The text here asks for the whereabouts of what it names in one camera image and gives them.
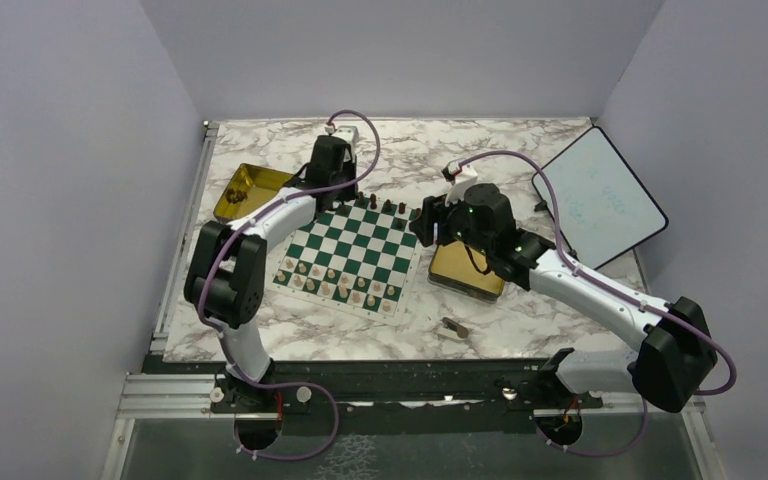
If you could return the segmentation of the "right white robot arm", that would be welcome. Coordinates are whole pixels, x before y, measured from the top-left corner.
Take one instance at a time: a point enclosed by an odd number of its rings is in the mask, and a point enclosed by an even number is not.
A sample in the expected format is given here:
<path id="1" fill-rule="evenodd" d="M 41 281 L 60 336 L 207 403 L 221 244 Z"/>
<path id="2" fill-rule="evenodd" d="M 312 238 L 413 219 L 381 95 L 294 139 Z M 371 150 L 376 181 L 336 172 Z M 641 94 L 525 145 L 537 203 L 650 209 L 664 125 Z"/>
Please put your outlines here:
<path id="1" fill-rule="evenodd" d="M 558 300 L 596 321 L 625 344 L 619 350 L 557 352 L 540 369 L 539 398 L 560 407 L 576 394 L 636 393 L 677 413 L 716 364 L 708 331 L 694 301 L 673 303 L 628 289 L 579 264 L 567 266 L 548 239 L 516 225 L 507 196 L 489 183 L 463 199 L 424 199 L 409 229 L 425 247 L 455 242 L 483 255 L 485 270 L 518 287 Z"/>

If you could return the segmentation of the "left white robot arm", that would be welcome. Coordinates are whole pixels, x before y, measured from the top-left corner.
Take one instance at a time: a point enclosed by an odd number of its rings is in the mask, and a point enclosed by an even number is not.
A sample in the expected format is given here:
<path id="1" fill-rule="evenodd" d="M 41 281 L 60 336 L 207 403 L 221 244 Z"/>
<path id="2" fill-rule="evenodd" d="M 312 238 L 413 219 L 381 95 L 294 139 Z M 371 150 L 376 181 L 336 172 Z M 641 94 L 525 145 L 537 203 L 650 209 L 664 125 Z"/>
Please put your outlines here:
<path id="1" fill-rule="evenodd" d="M 209 221 L 199 232 L 184 296 L 216 331 L 226 370 L 239 380 L 236 396 L 250 410 L 266 408 L 274 397 L 275 386 L 265 377 L 272 360 L 255 321 L 267 256 L 298 229 L 355 197 L 357 140 L 354 127 L 318 136 L 310 160 L 272 200 L 236 221 Z"/>

